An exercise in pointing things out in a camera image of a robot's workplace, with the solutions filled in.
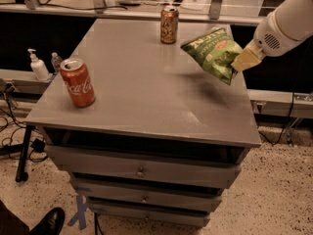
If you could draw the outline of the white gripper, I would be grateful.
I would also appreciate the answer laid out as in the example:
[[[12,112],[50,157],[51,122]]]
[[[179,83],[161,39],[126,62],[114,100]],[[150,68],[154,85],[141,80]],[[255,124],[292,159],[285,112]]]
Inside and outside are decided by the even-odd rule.
[[[295,41],[280,29],[274,12],[258,25],[253,36],[253,44],[259,58],[282,56],[294,48],[294,43]],[[231,66],[237,72],[253,68],[261,63],[256,55],[251,50],[244,49]]]

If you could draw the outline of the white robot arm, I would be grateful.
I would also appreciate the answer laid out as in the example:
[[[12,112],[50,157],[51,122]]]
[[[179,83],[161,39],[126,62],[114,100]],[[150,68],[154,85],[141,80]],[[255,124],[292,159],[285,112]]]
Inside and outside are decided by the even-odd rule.
[[[313,35],[313,0],[285,0],[256,28],[231,66],[244,71],[265,57],[280,57]]]

